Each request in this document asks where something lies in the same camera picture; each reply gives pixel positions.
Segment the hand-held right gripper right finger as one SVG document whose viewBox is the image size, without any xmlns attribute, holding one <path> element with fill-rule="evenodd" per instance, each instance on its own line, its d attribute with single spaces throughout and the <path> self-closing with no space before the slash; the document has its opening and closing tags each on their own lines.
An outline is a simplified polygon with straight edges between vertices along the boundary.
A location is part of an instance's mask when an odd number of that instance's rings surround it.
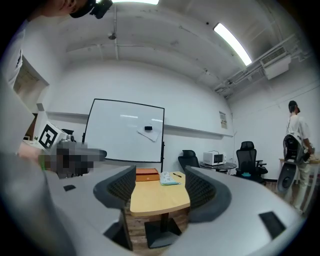
<svg viewBox="0 0 320 256">
<path fill-rule="evenodd" d="M 190 223 L 208 223 L 217 219 L 230 206 L 232 193 L 220 181 L 191 166 L 186 166 L 185 189 L 190 200 Z"/>
</svg>

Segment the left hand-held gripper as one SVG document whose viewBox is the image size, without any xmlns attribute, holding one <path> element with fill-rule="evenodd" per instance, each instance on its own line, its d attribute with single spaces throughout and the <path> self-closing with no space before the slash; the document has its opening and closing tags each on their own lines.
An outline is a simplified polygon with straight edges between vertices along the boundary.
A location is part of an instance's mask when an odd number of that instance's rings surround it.
<svg viewBox="0 0 320 256">
<path fill-rule="evenodd" d="M 50 121 L 42 126 L 37 144 L 44 151 L 41 166 L 55 172 L 59 178 L 86 175 L 90 170 L 88 162 L 103 162 L 107 157 L 107 152 L 101 149 L 87 148 L 84 154 L 77 152 L 83 145 Z"/>
</svg>

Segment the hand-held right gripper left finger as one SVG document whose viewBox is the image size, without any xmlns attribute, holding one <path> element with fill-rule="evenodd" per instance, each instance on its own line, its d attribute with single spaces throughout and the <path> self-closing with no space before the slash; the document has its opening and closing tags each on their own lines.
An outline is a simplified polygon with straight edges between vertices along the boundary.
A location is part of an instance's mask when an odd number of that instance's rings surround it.
<svg viewBox="0 0 320 256">
<path fill-rule="evenodd" d="M 108 209 L 120 210 L 119 220 L 113 223 L 103 235 L 117 245 L 132 251 L 133 246 L 127 227 L 125 207 L 136 186 L 136 167 L 125 170 L 98 182 L 93 188 L 95 198 Z"/>
</svg>

